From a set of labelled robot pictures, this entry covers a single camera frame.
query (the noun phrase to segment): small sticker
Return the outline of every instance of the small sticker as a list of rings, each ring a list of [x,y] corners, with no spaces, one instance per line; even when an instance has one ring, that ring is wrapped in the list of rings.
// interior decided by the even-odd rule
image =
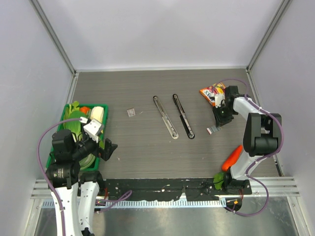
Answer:
[[[208,131],[208,133],[209,133],[210,135],[212,135],[212,132],[211,132],[211,130],[210,130],[209,128],[207,128],[207,131]]]
[[[128,116],[129,117],[132,117],[132,116],[136,115],[136,112],[134,111],[134,108],[131,108],[131,109],[127,110],[127,112],[128,112]]]

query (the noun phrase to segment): carrot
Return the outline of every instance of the carrot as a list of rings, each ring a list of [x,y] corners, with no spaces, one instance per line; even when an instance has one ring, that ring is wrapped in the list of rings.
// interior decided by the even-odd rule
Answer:
[[[80,111],[83,112],[84,114],[87,114],[89,110],[90,109],[88,107],[81,107],[80,108]]]
[[[242,152],[242,149],[243,149],[243,146],[242,145],[239,145],[233,152],[232,154],[228,157],[228,159],[223,163],[221,169],[223,171],[227,171],[228,168],[230,168],[231,166],[233,166],[238,158],[240,157],[241,155],[241,152]]]

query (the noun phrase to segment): metal floor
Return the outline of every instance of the metal floor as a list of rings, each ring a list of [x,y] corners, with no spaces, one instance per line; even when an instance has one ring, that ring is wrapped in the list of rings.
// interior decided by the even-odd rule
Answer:
[[[165,70],[80,73],[73,100],[105,103],[109,118],[105,137],[118,144],[107,162],[100,162],[104,178],[213,177],[232,151],[243,142],[245,120],[241,116],[209,135],[215,125],[211,105],[199,90],[226,78],[248,82],[244,69]],[[238,85],[245,93],[245,86]],[[190,140],[179,118],[172,95],[181,104],[195,133]],[[179,138],[171,138],[153,102],[157,95]],[[136,116],[128,117],[134,108]],[[263,161],[253,172],[256,177],[278,176],[273,159]]]
[[[256,212],[264,197],[246,198],[241,212]],[[273,197],[259,215],[224,208],[111,209],[94,215],[95,236],[298,236],[286,197]],[[42,209],[35,236],[56,236],[54,208]]]

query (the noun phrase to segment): green plastic crate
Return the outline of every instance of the green plastic crate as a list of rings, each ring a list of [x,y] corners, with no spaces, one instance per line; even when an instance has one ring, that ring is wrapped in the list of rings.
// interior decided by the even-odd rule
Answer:
[[[65,113],[65,109],[69,107],[69,104],[66,104],[64,106],[64,109],[63,109],[63,114],[61,115],[61,120],[63,120],[63,116],[64,116],[64,113]],[[103,124],[104,124],[104,129],[103,129],[103,133],[100,135],[100,138],[101,140],[103,140],[104,138],[104,134],[105,134],[105,127],[106,127],[106,121],[107,121],[107,115],[108,115],[108,106],[106,104],[80,104],[79,107],[88,107],[90,109],[92,109],[93,107],[102,107],[104,108],[104,116],[103,116]],[[58,126],[58,129],[57,131],[59,130],[62,130],[63,129],[63,124],[59,125]],[[46,163],[46,168],[48,168],[50,166],[50,164],[52,163],[52,158],[49,156],[48,157],[48,160],[47,160],[47,163]],[[99,157],[96,157],[95,158],[95,161],[90,165],[90,167],[86,168],[85,170],[83,171],[97,171],[98,170],[98,167],[99,167]]]

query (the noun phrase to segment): chip bag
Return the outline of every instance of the chip bag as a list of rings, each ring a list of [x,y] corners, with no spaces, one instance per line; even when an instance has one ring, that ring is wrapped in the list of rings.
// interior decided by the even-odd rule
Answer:
[[[214,88],[216,84],[211,85],[210,87],[203,88],[199,92],[204,96],[214,107],[215,103],[215,94],[224,94],[225,85],[223,83],[218,83],[216,88]]]

